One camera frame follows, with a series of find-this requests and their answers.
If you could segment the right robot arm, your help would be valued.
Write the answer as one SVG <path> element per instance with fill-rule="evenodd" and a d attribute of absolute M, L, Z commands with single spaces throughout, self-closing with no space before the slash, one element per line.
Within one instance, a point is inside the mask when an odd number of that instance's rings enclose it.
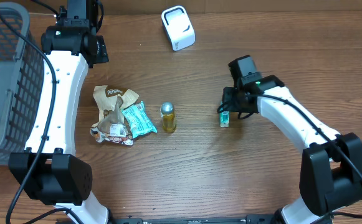
<path fill-rule="evenodd" d="M 247 215 L 244 223 L 332 223 L 335 216 L 362 218 L 362 142 L 340 134 L 306 110 L 275 75 L 263 77 L 250 55 L 228 64 L 232 87 L 217 108 L 221 123 L 260 114 L 302 154 L 296 201 L 273 215 Z"/>

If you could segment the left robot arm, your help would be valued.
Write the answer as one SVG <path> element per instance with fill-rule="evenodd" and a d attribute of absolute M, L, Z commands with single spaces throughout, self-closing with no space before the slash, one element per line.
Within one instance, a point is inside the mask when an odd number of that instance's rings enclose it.
<path fill-rule="evenodd" d="M 100 1 L 69 1 L 55 12 L 56 23 L 42 34 L 37 51 L 44 60 L 37 116 L 22 152 L 9 169 L 19 192 L 64 212 L 74 223 L 110 223 L 111 213 L 92 192 L 92 168 L 75 155 L 75 120 L 88 70 L 108 62 Z"/>

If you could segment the brown snack package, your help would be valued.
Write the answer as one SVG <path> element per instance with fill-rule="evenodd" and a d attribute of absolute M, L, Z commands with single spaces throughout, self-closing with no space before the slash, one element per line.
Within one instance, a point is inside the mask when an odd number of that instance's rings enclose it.
<path fill-rule="evenodd" d="M 128 88 L 100 85 L 95 86 L 93 98 L 99 110 L 99 120 L 90 128 L 90 134 L 96 142 L 110 141 L 132 146 L 133 137 L 121 110 L 133 105 L 139 95 Z"/>

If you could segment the teal white small packet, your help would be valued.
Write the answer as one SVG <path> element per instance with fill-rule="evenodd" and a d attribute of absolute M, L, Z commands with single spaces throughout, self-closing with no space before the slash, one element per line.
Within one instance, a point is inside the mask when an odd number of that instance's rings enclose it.
<path fill-rule="evenodd" d="M 228 128 L 230 123 L 230 114 L 228 111 L 223 111 L 220 113 L 220 127 L 222 128 Z"/>

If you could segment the teal white large packet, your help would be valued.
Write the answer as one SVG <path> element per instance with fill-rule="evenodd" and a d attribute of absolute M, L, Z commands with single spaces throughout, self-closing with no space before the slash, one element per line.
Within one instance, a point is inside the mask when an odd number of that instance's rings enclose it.
<path fill-rule="evenodd" d="M 145 112 L 144 101 L 131 105 L 121 112 L 128 121 L 133 139 L 149 133 L 157 133 L 156 127 Z"/>

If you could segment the yellow bottle with silver cap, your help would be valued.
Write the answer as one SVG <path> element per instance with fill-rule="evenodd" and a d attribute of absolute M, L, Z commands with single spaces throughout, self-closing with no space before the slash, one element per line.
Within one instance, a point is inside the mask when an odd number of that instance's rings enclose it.
<path fill-rule="evenodd" d="M 164 102 L 160 108 L 163 129 L 168 133 L 173 133 L 176 129 L 176 116 L 174 106 L 170 102 Z"/>

